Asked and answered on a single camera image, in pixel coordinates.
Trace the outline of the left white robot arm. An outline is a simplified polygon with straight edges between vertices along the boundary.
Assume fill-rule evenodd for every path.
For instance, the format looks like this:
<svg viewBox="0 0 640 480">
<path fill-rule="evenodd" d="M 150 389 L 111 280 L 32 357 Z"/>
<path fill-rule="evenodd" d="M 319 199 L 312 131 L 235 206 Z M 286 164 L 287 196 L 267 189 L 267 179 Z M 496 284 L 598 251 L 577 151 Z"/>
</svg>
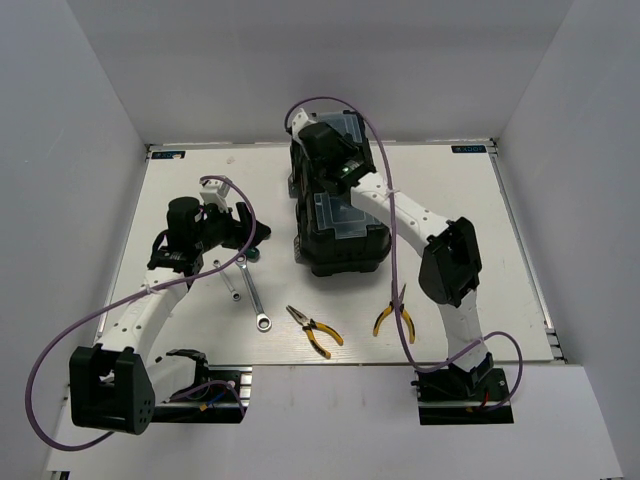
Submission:
<svg viewBox="0 0 640 480">
<path fill-rule="evenodd" d="M 221 246 L 255 247 L 271 234 L 246 203 L 220 210 L 194 197 L 168 204 L 167 227 L 157 237 L 138 298 L 93 347 L 71 356 L 71 419 L 78 427 L 139 435 L 157 405 L 173 396 L 199 399 L 211 387 L 204 353 L 174 349 L 153 357 L 152 347 L 199 274 L 206 252 Z"/>
</svg>

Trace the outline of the black plastic toolbox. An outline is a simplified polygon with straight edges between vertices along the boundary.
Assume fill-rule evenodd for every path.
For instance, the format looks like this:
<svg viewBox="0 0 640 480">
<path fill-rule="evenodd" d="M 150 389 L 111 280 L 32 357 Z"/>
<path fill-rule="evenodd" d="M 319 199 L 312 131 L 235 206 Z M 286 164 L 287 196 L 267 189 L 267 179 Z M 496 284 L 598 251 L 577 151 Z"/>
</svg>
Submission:
<svg viewBox="0 0 640 480">
<path fill-rule="evenodd" d="M 352 170 L 375 169 L 362 116 L 309 113 L 317 122 L 291 136 L 289 196 L 295 200 L 295 260 L 318 277 L 375 271 L 390 251 L 390 230 L 350 205 L 334 187 Z"/>
</svg>

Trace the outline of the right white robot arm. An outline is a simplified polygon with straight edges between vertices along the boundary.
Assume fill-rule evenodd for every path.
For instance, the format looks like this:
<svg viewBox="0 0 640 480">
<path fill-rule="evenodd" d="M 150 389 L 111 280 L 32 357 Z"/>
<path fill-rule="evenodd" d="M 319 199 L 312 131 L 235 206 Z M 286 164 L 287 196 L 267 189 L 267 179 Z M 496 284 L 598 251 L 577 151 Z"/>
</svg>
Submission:
<svg viewBox="0 0 640 480">
<path fill-rule="evenodd" d="M 438 305 L 448 343 L 453 390 L 472 399 L 488 385 L 493 357 L 484 345 L 477 288 L 482 269 L 476 232 L 466 218 L 450 220 L 391 189 L 373 166 L 364 134 L 355 140 L 320 119 L 298 113 L 288 132 L 311 181 L 400 236 L 421 260 L 418 283 Z"/>
</svg>

